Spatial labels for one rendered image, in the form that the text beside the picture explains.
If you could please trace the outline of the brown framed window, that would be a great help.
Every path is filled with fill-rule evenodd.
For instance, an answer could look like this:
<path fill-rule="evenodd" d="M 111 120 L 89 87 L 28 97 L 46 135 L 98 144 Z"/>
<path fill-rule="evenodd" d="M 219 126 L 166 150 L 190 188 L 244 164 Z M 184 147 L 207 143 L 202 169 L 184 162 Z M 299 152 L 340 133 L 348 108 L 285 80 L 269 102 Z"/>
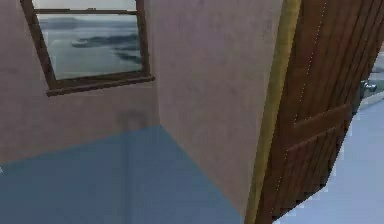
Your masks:
<path fill-rule="evenodd" d="M 49 96 L 151 82 L 145 0 L 19 0 Z"/>

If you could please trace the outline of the yellow door frame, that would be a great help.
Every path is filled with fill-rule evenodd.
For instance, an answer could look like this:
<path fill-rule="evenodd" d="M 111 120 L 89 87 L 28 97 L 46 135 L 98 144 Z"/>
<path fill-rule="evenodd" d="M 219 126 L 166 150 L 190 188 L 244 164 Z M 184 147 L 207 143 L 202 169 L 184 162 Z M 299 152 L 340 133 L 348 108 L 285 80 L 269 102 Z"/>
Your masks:
<path fill-rule="evenodd" d="M 283 0 L 243 224 L 256 224 L 302 0 Z"/>

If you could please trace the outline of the brown wooden plank door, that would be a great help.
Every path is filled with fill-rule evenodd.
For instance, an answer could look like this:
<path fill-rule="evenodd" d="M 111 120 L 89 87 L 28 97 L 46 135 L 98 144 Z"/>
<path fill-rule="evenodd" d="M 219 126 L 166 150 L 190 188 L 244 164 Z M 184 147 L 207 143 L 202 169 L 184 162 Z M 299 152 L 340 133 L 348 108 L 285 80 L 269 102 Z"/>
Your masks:
<path fill-rule="evenodd" d="M 384 42 L 384 0 L 302 0 L 254 224 L 327 183 Z"/>

